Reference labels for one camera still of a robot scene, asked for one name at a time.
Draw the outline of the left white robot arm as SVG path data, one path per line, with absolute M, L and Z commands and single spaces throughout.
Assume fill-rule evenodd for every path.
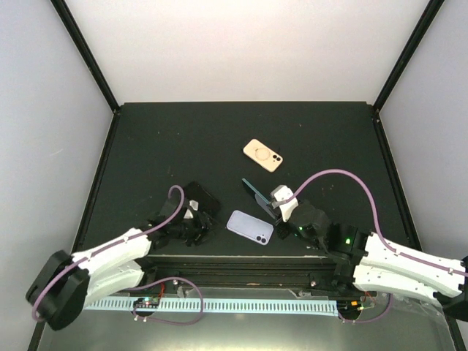
M 73 254 L 55 252 L 26 293 L 33 319 L 59 331 L 102 298 L 121 291 L 152 290 L 156 270 L 143 266 L 141 259 L 171 240 L 199 245 L 213 225 L 211 215 L 190 200 L 170 215 L 160 214 L 94 248 Z

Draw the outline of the lavender phone case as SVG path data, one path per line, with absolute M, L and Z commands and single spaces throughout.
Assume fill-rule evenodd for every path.
M 274 231 L 272 224 L 239 210 L 232 212 L 227 221 L 226 228 L 236 235 L 263 246 L 269 243 Z

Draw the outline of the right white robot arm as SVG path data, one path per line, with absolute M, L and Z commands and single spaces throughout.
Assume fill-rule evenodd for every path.
M 440 307 L 467 320 L 467 260 L 433 256 L 332 222 L 308 202 L 273 200 L 267 209 L 278 218 L 280 232 L 293 234 L 336 264 L 335 291 L 353 290 L 402 295 Z

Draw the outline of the teal phone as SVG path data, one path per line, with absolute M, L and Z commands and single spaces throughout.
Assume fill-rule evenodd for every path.
M 247 194 L 255 200 L 256 204 L 261 207 L 271 218 L 276 219 L 276 214 L 270 207 L 270 201 L 246 178 L 242 178 L 242 185 Z

